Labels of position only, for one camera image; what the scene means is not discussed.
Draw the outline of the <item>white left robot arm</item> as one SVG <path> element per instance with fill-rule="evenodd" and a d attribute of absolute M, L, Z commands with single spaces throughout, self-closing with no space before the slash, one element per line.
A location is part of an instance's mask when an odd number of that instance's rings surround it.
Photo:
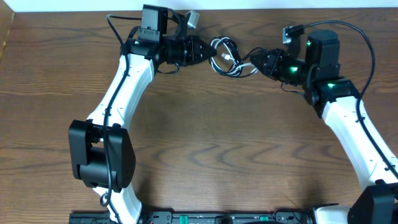
<path fill-rule="evenodd" d="M 116 75 L 96 109 L 83 121 L 73 120 L 68 140 L 74 178 L 100 196 L 113 223 L 139 223 L 142 203 L 131 184 L 136 156 L 129 127 L 139 100 L 163 63 L 177 68 L 196 65 L 216 50 L 191 35 L 199 13 L 179 14 L 171 8 L 145 4 L 141 24 L 126 40 L 120 35 Z"/>

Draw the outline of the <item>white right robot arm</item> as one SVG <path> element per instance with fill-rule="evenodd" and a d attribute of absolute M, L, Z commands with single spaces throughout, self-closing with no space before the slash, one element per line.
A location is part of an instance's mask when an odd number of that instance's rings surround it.
<path fill-rule="evenodd" d="M 340 76 L 340 41 L 331 30 L 308 35 L 305 59 L 303 29 L 286 27 L 287 50 L 260 50 L 250 62 L 266 77 L 301 86 L 302 96 L 343 146 L 361 186 L 354 205 L 314 206 L 300 223 L 397 223 L 397 156 L 389 149 L 364 108 L 351 80 Z"/>

